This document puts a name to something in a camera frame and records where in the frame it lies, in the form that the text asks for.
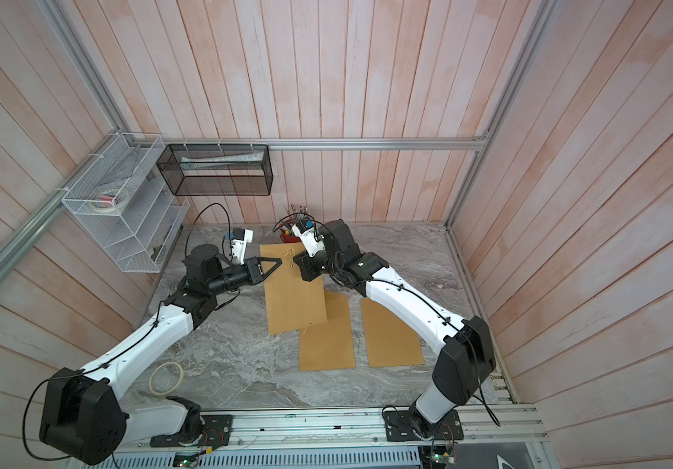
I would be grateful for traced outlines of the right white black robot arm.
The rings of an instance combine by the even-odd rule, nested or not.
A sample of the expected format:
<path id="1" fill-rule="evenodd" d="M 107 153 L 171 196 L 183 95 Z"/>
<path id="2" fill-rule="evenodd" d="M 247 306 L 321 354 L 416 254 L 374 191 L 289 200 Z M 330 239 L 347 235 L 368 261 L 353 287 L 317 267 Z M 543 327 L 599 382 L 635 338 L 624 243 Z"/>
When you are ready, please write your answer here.
<path id="1" fill-rule="evenodd" d="M 405 281 L 387 261 L 363 252 L 341 220 L 298 221 L 291 232 L 305 251 L 294 258 L 303 281 L 328 275 L 340 286 L 387 308 L 436 353 L 431 382 L 405 412 L 389 412 L 390 428 L 427 440 L 443 420 L 473 397 L 496 368 L 490 328 L 479 317 L 466 319 L 441 307 Z"/>

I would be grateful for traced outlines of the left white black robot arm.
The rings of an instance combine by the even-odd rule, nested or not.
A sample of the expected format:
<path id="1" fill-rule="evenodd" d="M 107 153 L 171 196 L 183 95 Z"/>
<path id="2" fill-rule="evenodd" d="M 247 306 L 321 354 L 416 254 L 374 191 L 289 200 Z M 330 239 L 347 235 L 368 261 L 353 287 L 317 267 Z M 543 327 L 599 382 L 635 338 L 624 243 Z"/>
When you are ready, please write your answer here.
<path id="1" fill-rule="evenodd" d="M 132 383 L 169 347 L 198 329 L 222 305 L 217 297 L 259 285 L 281 266 L 281 259 L 250 257 L 235 264 L 214 244 L 195 247 L 185 258 L 185 276 L 160 302 L 154 316 L 102 357 L 77 371 L 64 367 L 42 382 L 45 400 L 40 441 L 89 465 L 99 464 L 122 445 L 144 439 L 193 446 L 205 433 L 196 403 L 168 397 L 123 408 Z"/>

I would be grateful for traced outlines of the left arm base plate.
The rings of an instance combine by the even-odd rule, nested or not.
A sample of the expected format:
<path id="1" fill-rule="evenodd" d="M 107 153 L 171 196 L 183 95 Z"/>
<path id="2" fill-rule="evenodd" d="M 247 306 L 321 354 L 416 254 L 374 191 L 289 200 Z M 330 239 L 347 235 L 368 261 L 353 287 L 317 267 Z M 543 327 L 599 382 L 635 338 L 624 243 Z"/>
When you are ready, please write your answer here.
<path id="1" fill-rule="evenodd" d="M 211 448 L 229 445 L 234 417 L 231 414 L 200 414 L 190 417 L 171 435 L 152 437 L 151 448 Z"/>

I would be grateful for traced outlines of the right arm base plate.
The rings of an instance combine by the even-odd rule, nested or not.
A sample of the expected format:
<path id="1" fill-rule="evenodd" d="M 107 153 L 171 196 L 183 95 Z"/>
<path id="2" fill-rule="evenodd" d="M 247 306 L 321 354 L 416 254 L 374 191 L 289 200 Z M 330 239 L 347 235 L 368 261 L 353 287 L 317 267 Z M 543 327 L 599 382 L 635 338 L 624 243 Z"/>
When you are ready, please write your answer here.
<path id="1" fill-rule="evenodd" d="M 389 442 L 463 441 L 459 414 L 450 410 L 439 422 L 427 423 L 415 410 L 385 406 L 381 410 L 386 439 Z"/>

